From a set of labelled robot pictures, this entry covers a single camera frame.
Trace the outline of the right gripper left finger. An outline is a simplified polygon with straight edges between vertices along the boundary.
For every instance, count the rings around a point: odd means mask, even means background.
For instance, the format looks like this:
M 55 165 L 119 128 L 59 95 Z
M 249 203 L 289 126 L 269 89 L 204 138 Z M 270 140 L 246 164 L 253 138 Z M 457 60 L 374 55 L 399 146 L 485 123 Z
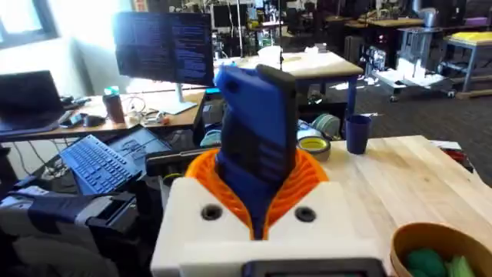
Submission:
M 151 259 L 153 276 L 240 276 L 240 247 L 251 217 L 220 179 L 218 149 L 207 150 L 173 181 Z

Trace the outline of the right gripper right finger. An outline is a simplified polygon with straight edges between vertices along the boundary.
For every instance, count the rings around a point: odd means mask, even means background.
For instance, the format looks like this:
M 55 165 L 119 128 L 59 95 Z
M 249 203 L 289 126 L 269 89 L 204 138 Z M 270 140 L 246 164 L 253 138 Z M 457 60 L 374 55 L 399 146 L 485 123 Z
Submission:
M 310 153 L 298 149 L 295 161 L 268 207 L 264 238 L 329 249 L 375 249 L 375 239 L 357 235 L 341 184 L 330 181 Z

